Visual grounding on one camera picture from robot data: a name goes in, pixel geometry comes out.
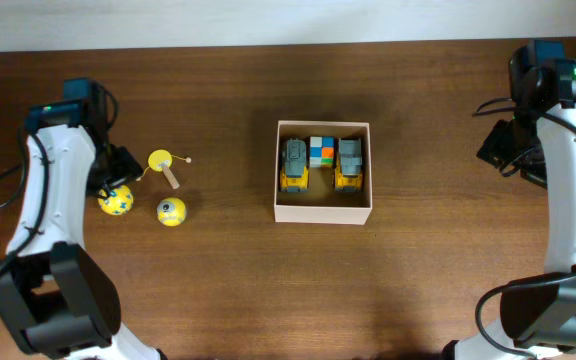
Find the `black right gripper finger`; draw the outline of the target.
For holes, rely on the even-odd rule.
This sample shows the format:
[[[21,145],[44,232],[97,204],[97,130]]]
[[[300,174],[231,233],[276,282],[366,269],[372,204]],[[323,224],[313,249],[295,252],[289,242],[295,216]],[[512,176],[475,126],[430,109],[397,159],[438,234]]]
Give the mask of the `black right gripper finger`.
[[[548,187],[546,164],[543,160],[522,161],[520,166],[520,176],[522,179],[527,180],[528,182],[537,185],[543,189],[546,189]]]
[[[476,153],[478,159],[502,169],[514,154],[514,135],[509,121],[499,120]]]

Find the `yellow toy dump truck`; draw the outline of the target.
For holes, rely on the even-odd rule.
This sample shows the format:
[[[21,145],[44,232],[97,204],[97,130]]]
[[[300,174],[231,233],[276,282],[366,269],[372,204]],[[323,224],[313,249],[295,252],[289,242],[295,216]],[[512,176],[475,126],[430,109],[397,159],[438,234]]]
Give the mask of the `yellow toy dump truck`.
[[[360,139],[340,139],[334,171],[334,190],[336,192],[361,192],[362,188],[362,142]]]

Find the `yellow toy truck grey cab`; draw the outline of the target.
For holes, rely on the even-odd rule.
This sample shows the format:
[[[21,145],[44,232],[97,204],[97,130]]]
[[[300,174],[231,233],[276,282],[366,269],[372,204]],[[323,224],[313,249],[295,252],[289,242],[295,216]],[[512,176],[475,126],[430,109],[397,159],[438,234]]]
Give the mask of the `yellow toy truck grey cab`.
[[[307,192],[309,183],[307,148],[303,140],[289,139],[281,151],[281,192]]]

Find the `multicoloured puzzle cube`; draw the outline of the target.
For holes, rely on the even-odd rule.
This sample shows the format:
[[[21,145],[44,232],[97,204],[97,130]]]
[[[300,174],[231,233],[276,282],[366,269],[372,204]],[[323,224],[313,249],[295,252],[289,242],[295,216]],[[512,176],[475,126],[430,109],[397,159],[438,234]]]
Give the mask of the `multicoloured puzzle cube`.
[[[311,168],[332,168],[335,158],[333,137],[312,136],[309,143],[309,165]]]

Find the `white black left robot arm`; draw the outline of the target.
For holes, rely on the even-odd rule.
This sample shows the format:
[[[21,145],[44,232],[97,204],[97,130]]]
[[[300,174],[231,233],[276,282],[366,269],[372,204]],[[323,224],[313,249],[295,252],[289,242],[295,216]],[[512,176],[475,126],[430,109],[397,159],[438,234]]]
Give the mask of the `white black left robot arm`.
[[[107,200],[142,173],[109,140],[116,98],[89,78],[30,109],[22,210],[0,260],[0,319],[19,350],[50,359],[162,359],[122,321],[116,287],[85,250],[87,197]]]

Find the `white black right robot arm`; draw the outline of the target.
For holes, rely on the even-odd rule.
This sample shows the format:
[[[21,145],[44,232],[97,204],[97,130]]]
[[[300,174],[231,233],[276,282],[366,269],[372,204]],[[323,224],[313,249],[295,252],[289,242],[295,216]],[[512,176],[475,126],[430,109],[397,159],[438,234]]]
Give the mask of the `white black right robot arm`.
[[[475,308],[478,334],[448,343],[445,359],[549,359],[576,354],[576,59],[560,42],[532,40],[509,60],[511,94],[476,116],[509,112],[477,156],[504,177],[547,191],[544,272],[487,291]]]

